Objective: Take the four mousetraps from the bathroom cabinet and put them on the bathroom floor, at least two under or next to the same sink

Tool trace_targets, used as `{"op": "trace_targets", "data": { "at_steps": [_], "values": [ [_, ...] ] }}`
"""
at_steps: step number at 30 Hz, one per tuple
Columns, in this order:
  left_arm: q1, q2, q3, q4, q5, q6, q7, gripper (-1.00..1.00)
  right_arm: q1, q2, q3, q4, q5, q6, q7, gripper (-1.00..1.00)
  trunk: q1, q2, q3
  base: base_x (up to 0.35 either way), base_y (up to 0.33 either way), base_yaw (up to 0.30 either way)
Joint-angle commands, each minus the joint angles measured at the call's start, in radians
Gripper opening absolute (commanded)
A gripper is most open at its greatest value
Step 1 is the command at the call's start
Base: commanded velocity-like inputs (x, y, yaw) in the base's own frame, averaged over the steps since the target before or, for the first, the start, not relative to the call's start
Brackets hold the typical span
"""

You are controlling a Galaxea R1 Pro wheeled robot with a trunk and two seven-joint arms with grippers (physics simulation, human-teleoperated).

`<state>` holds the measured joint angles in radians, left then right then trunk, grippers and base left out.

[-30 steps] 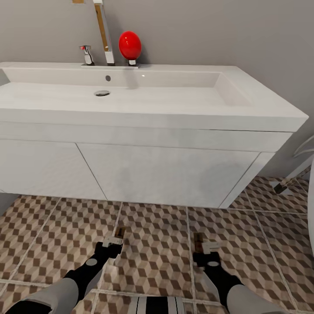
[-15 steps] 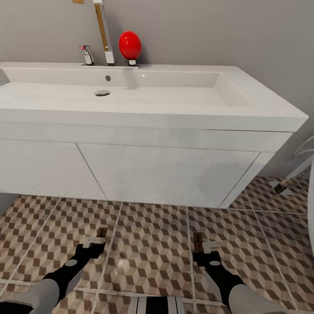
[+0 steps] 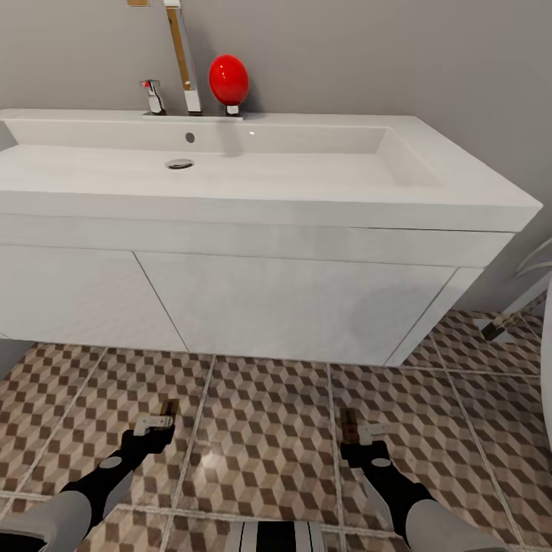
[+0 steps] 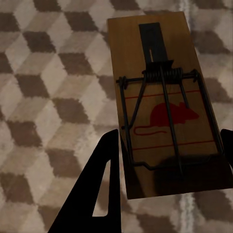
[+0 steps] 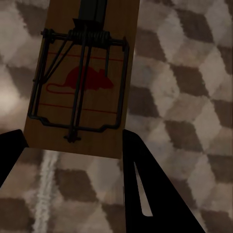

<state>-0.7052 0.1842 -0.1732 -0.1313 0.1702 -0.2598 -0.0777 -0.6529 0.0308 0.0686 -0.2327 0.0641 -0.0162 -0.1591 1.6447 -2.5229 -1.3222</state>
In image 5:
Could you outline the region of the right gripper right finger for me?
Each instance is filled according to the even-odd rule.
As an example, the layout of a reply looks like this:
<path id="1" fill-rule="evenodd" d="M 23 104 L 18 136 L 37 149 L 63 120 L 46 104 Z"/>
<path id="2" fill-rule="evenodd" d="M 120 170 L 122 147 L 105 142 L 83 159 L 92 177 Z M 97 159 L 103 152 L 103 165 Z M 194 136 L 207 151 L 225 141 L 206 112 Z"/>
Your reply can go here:
<path id="1" fill-rule="evenodd" d="M 205 233 L 139 135 L 122 130 L 126 233 Z M 136 163 L 153 216 L 142 213 Z"/>

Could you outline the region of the mousetrap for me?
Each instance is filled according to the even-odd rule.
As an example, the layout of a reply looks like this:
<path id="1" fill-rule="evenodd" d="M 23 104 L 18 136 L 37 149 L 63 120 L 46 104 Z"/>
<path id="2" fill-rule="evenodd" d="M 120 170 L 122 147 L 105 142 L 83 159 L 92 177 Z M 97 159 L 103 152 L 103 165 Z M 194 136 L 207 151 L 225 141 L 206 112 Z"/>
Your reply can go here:
<path id="1" fill-rule="evenodd" d="M 140 0 L 50 0 L 22 147 L 122 158 Z"/>

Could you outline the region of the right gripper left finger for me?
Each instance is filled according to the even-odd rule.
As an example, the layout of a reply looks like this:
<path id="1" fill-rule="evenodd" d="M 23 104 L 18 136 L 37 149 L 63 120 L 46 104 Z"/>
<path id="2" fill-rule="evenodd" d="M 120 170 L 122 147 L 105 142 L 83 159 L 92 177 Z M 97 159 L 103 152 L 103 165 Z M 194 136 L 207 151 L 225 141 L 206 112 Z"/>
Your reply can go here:
<path id="1" fill-rule="evenodd" d="M 25 147 L 21 146 L 21 129 L 0 134 L 0 187 Z"/>

